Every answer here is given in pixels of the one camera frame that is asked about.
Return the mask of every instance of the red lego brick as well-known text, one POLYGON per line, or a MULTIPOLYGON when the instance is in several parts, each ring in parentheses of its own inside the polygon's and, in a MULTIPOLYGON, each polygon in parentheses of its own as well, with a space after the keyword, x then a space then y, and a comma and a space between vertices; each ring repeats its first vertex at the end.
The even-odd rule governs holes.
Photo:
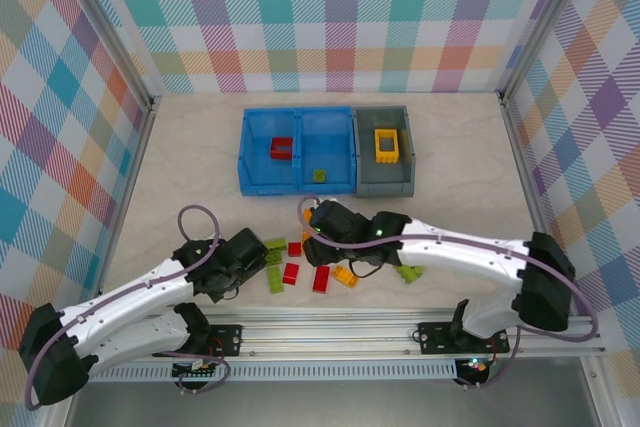
POLYGON ((300 242, 289 242, 289 257, 302 257, 302 244, 300 242))
POLYGON ((313 280, 313 291, 319 294, 327 293, 327 284, 329 283, 329 273, 331 269, 326 265, 316 267, 316 278, 313 280))
POLYGON ((293 157, 293 137, 273 137, 269 155, 272 160, 291 160, 293 157))
POLYGON ((282 282, 289 285, 296 285, 299 270, 300 266, 298 264, 288 263, 284 268, 284 274, 282 274, 282 282))

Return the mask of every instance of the lime green lego brick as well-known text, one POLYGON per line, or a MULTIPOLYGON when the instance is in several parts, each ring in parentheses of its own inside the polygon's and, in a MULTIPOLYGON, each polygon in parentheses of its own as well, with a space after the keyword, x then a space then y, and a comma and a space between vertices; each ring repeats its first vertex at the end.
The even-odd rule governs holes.
POLYGON ((407 284, 414 282, 420 277, 411 267, 408 265, 401 265, 396 267, 396 272, 400 274, 400 277, 404 279, 407 284))
POLYGON ((316 184, 324 184, 327 180, 327 173, 324 170, 317 169, 313 171, 313 181, 316 184))
POLYGON ((269 250, 287 250, 287 241, 284 237, 265 240, 264 245, 266 245, 269 250))
POLYGON ((267 282, 269 282, 269 292, 272 294, 284 292, 282 272, 280 272, 279 266, 273 265, 271 267, 267 267, 267 282))
POLYGON ((277 265, 282 263, 282 254, 279 250, 270 250, 267 254, 267 265, 277 265))

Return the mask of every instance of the blue bin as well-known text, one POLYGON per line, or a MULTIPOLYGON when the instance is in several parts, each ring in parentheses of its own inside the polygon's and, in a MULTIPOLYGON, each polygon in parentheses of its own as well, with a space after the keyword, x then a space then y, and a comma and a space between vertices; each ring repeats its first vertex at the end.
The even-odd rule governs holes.
POLYGON ((300 193, 355 193, 356 152, 351 107, 300 109, 298 125, 300 193), (323 184, 313 182, 314 170, 326 172, 323 184))
POLYGON ((298 192, 299 143, 294 109, 246 109, 238 156, 243 195, 284 195, 298 192), (293 137, 293 159, 272 160, 273 137, 293 137))
POLYGON ((355 193, 351 107, 246 109, 238 179, 243 195, 355 193), (271 160, 273 137, 293 138, 292 160, 271 160), (313 182, 314 170, 325 171, 325 183, 313 182))

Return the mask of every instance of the marble surface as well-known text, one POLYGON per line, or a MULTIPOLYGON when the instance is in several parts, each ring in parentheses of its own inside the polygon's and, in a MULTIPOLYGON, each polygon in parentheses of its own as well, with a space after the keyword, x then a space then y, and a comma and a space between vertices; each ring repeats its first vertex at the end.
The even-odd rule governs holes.
MULTIPOLYGON (((172 94, 160 105, 105 290, 147 272, 182 245, 176 215, 186 204, 213 210, 227 237, 250 227, 263 239, 300 238, 298 198, 242 197, 236 173, 243 109, 286 105, 407 106, 417 158, 415 196, 342 196, 350 209, 366 216, 379 210, 403 212, 444 229, 486 237, 530 237, 531 220, 493 94, 172 94)), ((203 214, 190 213, 185 220, 193 238, 213 232, 203 214)), ((386 266, 353 290, 330 279, 323 295, 311 291, 313 268, 300 258, 295 262, 301 265, 296 286, 271 295, 260 272, 229 304, 438 308, 495 289, 484 280, 429 266, 407 285, 386 266)), ((362 272, 369 268, 356 266, 362 272)), ((198 296, 197 302, 210 304, 206 296, 198 296)))

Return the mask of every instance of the gray bin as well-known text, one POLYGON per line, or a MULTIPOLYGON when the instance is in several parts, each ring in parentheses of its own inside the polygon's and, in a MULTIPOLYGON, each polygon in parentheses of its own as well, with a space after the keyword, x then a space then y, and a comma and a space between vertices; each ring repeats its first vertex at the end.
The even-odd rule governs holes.
POLYGON ((353 107, 356 142, 356 197, 412 197, 416 175, 409 114, 404 106, 353 107), (375 129, 396 129, 400 160, 376 162, 375 129))

